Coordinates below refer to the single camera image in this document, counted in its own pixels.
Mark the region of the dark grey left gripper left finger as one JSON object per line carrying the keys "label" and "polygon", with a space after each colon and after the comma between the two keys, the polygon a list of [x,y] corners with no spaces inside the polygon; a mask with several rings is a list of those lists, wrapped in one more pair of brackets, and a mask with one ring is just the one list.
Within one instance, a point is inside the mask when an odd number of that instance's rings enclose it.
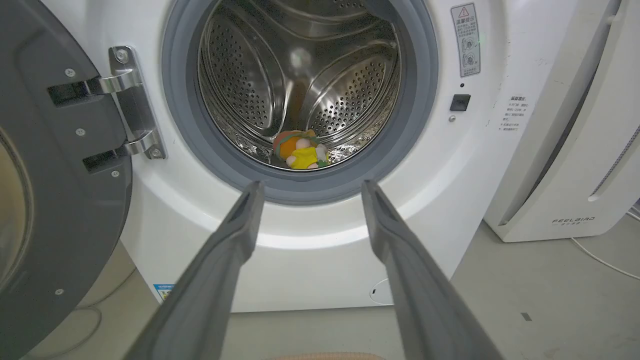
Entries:
{"label": "dark grey left gripper left finger", "polygon": [[219,360],[243,265],[256,248],[265,186],[249,183],[126,353],[126,360]]}

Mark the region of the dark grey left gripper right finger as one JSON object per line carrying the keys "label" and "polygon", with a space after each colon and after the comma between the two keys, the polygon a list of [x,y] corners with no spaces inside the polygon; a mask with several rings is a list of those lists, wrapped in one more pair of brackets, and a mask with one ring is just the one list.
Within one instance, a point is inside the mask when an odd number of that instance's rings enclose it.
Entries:
{"label": "dark grey left gripper right finger", "polygon": [[450,280],[373,180],[361,187],[373,253],[384,264],[408,360],[501,360]]}

